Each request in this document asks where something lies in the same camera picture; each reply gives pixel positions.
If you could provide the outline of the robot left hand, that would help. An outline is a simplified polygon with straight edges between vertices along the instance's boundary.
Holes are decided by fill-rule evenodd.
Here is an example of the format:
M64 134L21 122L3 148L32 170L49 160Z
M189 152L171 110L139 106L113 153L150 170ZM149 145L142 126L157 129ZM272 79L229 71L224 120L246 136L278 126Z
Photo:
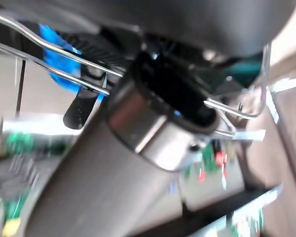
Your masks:
M218 101L267 78L271 41L296 0L0 0L0 23L117 76L47 183L28 237L123 237L214 139Z

